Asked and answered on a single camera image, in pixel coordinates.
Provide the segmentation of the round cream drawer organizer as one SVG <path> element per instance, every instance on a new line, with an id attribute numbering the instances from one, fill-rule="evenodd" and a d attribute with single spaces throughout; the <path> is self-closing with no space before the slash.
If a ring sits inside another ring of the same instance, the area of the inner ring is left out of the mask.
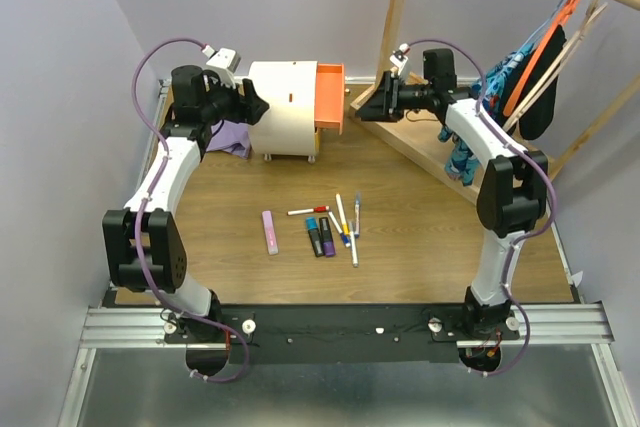
<path id="1" fill-rule="evenodd" d="M 318 61 L 256 61 L 248 78 L 268 111 L 248 128 L 255 154 L 305 157 L 313 164 L 321 132 L 343 131 L 345 66 Z"/>

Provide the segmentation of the blue patterned pen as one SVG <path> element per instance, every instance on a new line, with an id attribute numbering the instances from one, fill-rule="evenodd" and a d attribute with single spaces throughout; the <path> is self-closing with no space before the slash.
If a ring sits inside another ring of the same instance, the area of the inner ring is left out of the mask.
<path id="1" fill-rule="evenodd" d="M 355 238 L 360 235 L 360 210 L 361 210 L 361 195 L 360 192 L 356 192 L 354 197 L 354 225 L 352 232 Z"/>

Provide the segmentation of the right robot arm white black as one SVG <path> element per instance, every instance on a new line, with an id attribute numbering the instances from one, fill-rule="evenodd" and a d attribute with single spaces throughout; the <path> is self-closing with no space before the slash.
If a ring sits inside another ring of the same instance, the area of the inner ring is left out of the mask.
<path id="1" fill-rule="evenodd" d="M 407 81 L 408 44 L 390 56 L 370 97 L 356 110 L 363 122 L 398 122 L 408 111 L 426 110 L 456 134 L 480 162 L 484 177 L 476 212 L 484 228 L 477 274 L 465 293 L 456 327 L 480 339 L 506 324 L 514 303 L 511 281 L 526 239 L 546 212 L 548 161 L 509 137 L 482 105 L 480 94 L 456 91 L 453 53 L 435 50 L 436 71 L 424 84 Z"/>

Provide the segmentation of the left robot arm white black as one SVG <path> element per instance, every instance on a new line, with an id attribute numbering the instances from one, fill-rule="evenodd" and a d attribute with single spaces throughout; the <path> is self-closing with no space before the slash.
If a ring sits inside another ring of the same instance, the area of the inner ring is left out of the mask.
<path id="1" fill-rule="evenodd" d="M 212 68 L 177 67 L 171 87 L 165 121 L 153 131 L 158 146 L 151 167 L 125 206 L 103 217 L 106 256 L 113 284 L 154 294 L 164 307 L 188 318 L 187 329 L 197 340 L 209 342 L 221 332 L 220 303 L 188 274 L 175 213 L 219 127 L 255 125 L 269 105 L 252 80 L 224 81 Z"/>

